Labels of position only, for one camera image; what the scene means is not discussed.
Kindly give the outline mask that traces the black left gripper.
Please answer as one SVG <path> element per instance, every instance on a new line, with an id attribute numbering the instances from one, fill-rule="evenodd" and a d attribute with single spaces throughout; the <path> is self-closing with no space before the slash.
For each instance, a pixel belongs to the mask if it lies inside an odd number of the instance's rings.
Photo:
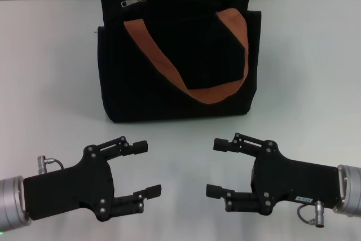
<path id="1" fill-rule="evenodd" d="M 91 210 L 99 221 L 143 213 L 144 199 L 159 197 L 161 185 L 113 199 L 114 185 L 107 161 L 147 151 L 147 141 L 130 144 L 125 136 L 87 146 L 76 165 L 24 179 L 25 210 L 32 220 L 79 208 Z"/>

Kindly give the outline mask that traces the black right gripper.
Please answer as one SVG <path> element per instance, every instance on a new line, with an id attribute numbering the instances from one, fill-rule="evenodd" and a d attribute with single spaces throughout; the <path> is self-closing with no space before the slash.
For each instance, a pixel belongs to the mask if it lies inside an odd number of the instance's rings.
<path id="1" fill-rule="evenodd" d="M 236 192 L 207 184 L 206 196 L 224 199 L 226 212 L 271 214 L 280 201 L 314 204 L 332 209 L 341 199 L 338 169 L 333 166 L 291 160 L 273 141 L 235 133 L 231 141 L 216 138 L 213 150 L 255 157 L 252 192 Z"/>

